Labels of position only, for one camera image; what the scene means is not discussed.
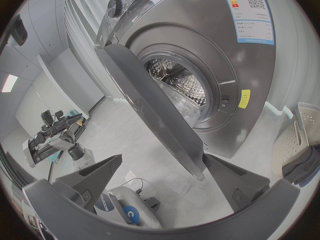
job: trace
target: qr code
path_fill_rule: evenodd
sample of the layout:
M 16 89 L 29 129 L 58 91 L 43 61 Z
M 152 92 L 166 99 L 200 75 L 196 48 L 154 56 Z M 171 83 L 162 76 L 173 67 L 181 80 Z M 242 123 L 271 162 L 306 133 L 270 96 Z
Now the qr code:
M 263 0 L 248 0 L 251 8 L 266 9 Z

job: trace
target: light gray floor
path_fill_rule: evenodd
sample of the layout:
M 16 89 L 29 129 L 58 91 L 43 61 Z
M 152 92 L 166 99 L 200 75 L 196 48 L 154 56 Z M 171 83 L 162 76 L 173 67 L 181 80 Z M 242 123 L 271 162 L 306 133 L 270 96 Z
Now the light gray floor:
M 272 145 L 289 120 L 287 114 L 274 111 L 266 104 L 244 144 L 232 159 L 226 160 L 268 177 L 270 185 L 274 184 L 279 177 L 272 173 Z M 204 182 L 191 176 L 131 106 L 121 99 L 106 99 L 96 108 L 78 142 L 93 151 L 97 162 L 122 154 L 123 163 L 106 189 L 125 183 L 129 171 L 136 177 L 145 179 L 141 197 L 154 196 L 160 200 L 157 214 L 168 228 L 199 225 L 233 213 L 208 170 L 204 171 Z M 63 156 L 58 163 L 53 169 L 53 181 L 72 171 L 69 156 Z M 299 216 L 319 179 L 320 174 L 301 189 L 296 205 L 271 239 L 281 236 Z M 137 190 L 141 187 L 141 181 L 135 179 L 131 185 L 125 186 Z

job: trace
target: blue circular logo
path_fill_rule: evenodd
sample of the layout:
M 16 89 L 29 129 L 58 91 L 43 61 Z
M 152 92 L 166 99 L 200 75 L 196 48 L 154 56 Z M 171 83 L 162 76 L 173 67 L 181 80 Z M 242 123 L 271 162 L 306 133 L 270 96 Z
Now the blue circular logo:
M 137 224 L 139 222 L 139 212 L 133 206 L 125 206 L 123 207 L 124 212 L 129 216 L 133 223 Z

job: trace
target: gray cloth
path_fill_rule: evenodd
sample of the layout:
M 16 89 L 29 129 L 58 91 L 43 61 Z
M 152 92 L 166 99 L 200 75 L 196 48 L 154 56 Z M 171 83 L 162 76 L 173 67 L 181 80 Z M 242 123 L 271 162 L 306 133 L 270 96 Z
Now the gray cloth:
M 295 161 L 282 167 L 283 178 L 294 182 L 295 185 L 306 181 L 320 165 L 318 151 L 309 146 L 308 149 Z

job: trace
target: laundry basket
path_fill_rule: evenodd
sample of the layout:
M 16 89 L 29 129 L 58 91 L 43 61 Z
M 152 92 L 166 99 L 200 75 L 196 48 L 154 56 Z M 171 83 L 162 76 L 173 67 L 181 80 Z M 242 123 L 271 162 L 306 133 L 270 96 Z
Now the laundry basket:
M 299 102 L 288 127 L 273 144 L 272 171 L 282 176 L 282 167 L 296 160 L 309 145 L 320 143 L 320 108 Z

